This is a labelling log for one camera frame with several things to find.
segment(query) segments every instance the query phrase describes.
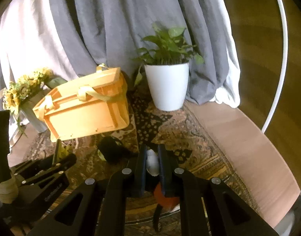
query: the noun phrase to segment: potted plant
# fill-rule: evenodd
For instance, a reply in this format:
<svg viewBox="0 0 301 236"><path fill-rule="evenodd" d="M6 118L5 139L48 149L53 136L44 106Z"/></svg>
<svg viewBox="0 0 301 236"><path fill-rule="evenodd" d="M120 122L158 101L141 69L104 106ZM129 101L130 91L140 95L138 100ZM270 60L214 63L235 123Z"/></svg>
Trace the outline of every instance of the potted plant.
<svg viewBox="0 0 301 236"><path fill-rule="evenodd" d="M195 58L198 64L204 59L189 45L185 38L186 28L161 29L153 24L155 35L146 36L142 41L154 43L155 49L139 48L135 58L145 65L146 77L155 106L163 111L180 109L188 88L189 60ZM142 75L141 67L135 80L137 85Z"/></svg>
<svg viewBox="0 0 301 236"><path fill-rule="evenodd" d="M37 119L32 109L45 96L44 85L54 88L65 82L67 81L60 77L54 77L52 70L47 68L40 68L29 75L23 75L16 83L11 81L10 87L4 90L3 109L10 110L20 130L19 111L22 111L39 133L44 132L48 127Z"/></svg>

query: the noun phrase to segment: gray curtain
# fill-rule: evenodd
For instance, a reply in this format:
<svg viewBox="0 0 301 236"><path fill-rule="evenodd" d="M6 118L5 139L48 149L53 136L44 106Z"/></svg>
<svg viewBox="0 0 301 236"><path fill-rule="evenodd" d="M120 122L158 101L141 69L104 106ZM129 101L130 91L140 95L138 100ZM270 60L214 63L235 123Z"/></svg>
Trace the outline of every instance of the gray curtain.
<svg viewBox="0 0 301 236"><path fill-rule="evenodd" d="M217 0L49 0L63 48L81 75L96 65L120 66L132 86L138 65L136 49L149 47L141 38L154 34L152 23L187 27L204 64L190 63L187 99L198 104L214 97L228 75L225 34Z"/></svg>

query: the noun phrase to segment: patterned rug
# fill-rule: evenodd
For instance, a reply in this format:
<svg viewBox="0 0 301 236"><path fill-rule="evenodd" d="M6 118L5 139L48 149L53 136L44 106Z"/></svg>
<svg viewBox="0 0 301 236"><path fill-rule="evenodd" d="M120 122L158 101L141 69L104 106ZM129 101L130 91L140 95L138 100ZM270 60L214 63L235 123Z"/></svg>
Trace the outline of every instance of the patterned rug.
<svg viewBox="0 0 301 236"><path fill-rule="evenodd" d="M124 168L127 160L117 165L102 161L97 155L97 144L104 136L119 138L131 151L138 152L141 144L155 148L165 144L166 149L174 153L180 167L191 171L197 177L221 178L249 206L258 212L247 187L235 173L220 148L214 143L195 115L188 109L187 103L174 112L158 110L150 95L135 92L128 95L130 124L123 130L87 136L64 141L71 144L77 156L76 164L67 170L70 186L57 199L52 208L76 189L85 179L97 180L110 178L116 171ZM28 151L25 160L42 159L53 154L55 143L50 141L50 132L39 134ZM152 216L156 201L151 193L143 198L128 198L126 204L125 235L153 235ZM160 219L160 234L181 235L180 213L163 213Z"/></svg>

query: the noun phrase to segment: white flower pot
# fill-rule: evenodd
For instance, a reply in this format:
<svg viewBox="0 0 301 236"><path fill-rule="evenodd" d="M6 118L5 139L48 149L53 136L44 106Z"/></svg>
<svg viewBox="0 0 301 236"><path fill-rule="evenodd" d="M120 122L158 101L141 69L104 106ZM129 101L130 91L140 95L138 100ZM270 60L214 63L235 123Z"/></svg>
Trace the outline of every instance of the white flower pot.
<svg viewBox="0 0 301 236"><path fill-rule="evenodd" d="M180 109L187 93L189 64L145 65L145 71L155 106L163 111Z"/></svg>

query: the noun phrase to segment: flower bouquet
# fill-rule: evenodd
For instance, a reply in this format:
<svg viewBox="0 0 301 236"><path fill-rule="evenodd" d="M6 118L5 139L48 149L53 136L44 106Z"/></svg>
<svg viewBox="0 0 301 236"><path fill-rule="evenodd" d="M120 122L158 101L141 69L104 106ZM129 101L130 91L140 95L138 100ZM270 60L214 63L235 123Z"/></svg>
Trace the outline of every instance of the flower bouquet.
<svg viewBox="0 0 301 236"><path fill-rule="evenodd" d="M53 79L57 78L54 78L52 70L40 68L29 75L21 76L16 83L11 81L9 88L4 90L3 109L10 110L19 129L20 111L39 133L47 129L45 123L37 119L32 108L45 96L43 88L53 82Z"/></svg>

